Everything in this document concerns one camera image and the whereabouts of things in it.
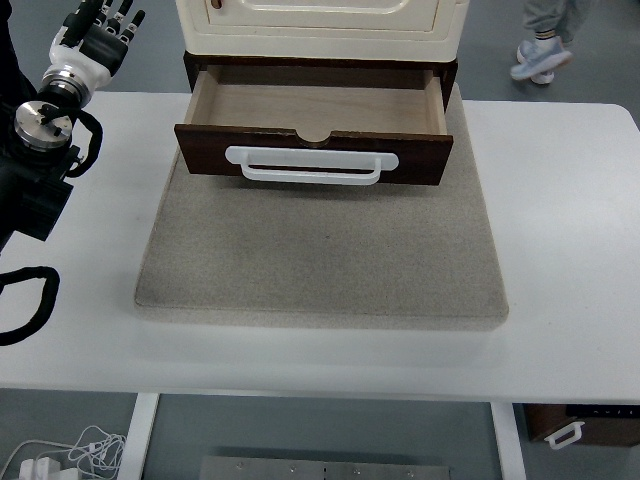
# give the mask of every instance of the brown box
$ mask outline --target brown box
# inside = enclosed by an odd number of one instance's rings
[[[185,64],[194,92],[175,132],[190,173],[242,175],[225,152],[250,146],[393,153],[399,165],[381,182],[440,183],[453,145],[444,110],[455,61],[186,54]]]

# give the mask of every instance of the wooden drawer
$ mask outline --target wooden drawer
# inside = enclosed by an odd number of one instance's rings
[[[198,74],[185,124],[175,127],[190,173],[242,175],[246,165],[230,163],[228,149],[259,147],[292,149],[294,156],[312,151],[327,158],[328,167],[303,170],[328,175],[370,174],[374,168],[352,162],[352,152],[391,154],[397,167],[382,171],[379,181],[440,182],[453,138],[447,134],[440,77],[431,70],[205,68]],[[255,170],[300,170],[266,166],[260,158],[251,162]]]

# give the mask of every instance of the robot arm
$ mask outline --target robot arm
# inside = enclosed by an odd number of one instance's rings
[[[65,178],[84,174],[98,157],[102,127],[82,108],[116,74],[144,18],[144,12],[139,11],[123,30],[132,0],[124,0],[116,14],[108,18],[112,2],[82,0],[78,9],[67,16],[51,45],[51,66],[35,97],[23,88],[24,77],[15,55],[10,58],[13,49],[8,32],[6,38],[0,38],[4,42],[0,45],[3,66],[5,61],[15,66],[8,69],[13,78],[3,79],[0,98],[0,252],[15,231],[46,240],[73,189]],[[0,0],[0,10],[8,18],[8,2]],[[31,98],[20,105],[12,101],[25,96]],[[85,159],[72,144],[77,121],[92,134]],[[40,307],[25,326],[0,333],[0,345],[24,340],[51,315],[59,275],[50,267],[0,274],[0,293],[5,285],[32,278],[45,279]]]

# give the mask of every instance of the drawer handle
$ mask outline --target drawer handle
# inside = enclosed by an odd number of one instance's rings
[[[557,432],[552,433],[551,435],[546,437],[544,440],[546,442],[549,442],[549,446],[551,447],[552,450],[560,450],[561,448],[564,448],[567,445],[571,445],[572,443],[577,442],[582,438],[582,429],[580,428],[582,427],[582,425],[584,425],[584,422],[570,423],[566,427],[561,428]],[[567,433],[570,433],[571,431],[573,431],[573,435],[571,437],[567,438],[566,440],[563,440],[560,443],[556,443],[556,441],[559,438],[563,437]]]
[[[225,155],[229,162],[241,166],[242,174],[249,180],[325,185],[373,185],[380,179],[382,171],[393,170],[399,163],[394,153],[339,150],[231,146],[227,148]],[[254,166],[371,170],[371,172],[269,170],[253,168]]]

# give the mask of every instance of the open drawer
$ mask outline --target open drawer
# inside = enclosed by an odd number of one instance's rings
[[[210,65],[175,132],[189,172],[437,185],[453,137],[429,70]]]

